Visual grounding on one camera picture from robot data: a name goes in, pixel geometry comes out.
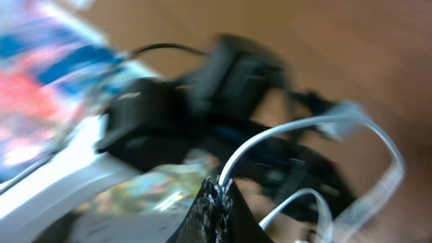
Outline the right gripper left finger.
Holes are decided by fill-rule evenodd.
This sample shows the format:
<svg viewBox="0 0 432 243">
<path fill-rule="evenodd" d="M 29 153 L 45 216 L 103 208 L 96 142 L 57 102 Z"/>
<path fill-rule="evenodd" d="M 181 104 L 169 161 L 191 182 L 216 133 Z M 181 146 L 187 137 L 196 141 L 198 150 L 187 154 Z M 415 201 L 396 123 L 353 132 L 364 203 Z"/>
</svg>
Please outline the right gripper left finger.
<svg viewBox="0 0 432 243">
<path fill-rule="evenodd" d="M 216 243 L 215 188 L 211 178 L 201 182 L 200 190 L 184 220 L 167 243 Z"/>
</svg>

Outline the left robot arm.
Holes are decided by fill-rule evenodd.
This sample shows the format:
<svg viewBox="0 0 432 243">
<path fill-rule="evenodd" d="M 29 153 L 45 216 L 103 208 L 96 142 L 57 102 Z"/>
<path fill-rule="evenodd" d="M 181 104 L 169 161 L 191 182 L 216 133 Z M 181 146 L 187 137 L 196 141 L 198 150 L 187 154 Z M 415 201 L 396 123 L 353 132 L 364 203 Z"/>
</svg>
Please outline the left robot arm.
<svg viewBox="0 0 432 243">
<path fill-rule="evenodd" d="M 152 169 L 182 166 L 194 149 L 227 165 L 234 151 L 265 126 L 250 116 L 270 88 L 286 92 L 290 109 L 324 115 L 337 104 L 294 92 L 283 63 L 259 43 L 220 35 L 197 70 L 169 82 L 134 80 L 100 118 L 89 119 L 52 163 L 1 197 L 1 241 L 268 242 L 236 185 L 225 196 L 216 181 L 194 181 L 192 204 L 177 213 L 77 215 L 84 201 Z"/>
</svg>

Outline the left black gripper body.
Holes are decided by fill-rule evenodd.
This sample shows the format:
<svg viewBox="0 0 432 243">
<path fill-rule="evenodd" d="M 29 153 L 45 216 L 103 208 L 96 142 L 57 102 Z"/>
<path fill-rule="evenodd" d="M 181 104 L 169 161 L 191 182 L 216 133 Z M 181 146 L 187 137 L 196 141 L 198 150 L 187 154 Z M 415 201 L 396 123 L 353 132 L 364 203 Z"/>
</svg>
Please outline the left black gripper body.
<svg viewBox="0 0 432 243">
<path fill-rule="evenodd" d="M 265 129 L 251 121 L 213 125 L 204 135 L 202 148 L 225 165 L 240 145 Z M 333 161 L 299 143 L 304 132 L 293 131 L 289 140 L 270 137 L 254 145 L 229 175 L 258 183 L 277 205 L 300 189 L 312 188 L 323 196 L 336 218 L 354 202 L 354 195 Z"/>
</svg>

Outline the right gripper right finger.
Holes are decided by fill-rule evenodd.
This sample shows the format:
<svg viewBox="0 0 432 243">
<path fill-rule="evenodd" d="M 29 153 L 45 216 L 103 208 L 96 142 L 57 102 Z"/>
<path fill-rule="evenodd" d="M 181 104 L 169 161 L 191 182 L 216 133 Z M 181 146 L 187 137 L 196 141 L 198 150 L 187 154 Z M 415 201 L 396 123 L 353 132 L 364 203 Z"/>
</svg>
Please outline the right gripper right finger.
<svg viewBox="0 0 432 243">
<path fill-rule="evenodd" d="M 273 243 L 260 227 L 233 180 L 215 185 L 217 216 L 215 241 L 220 243 Z"/>
</svg>

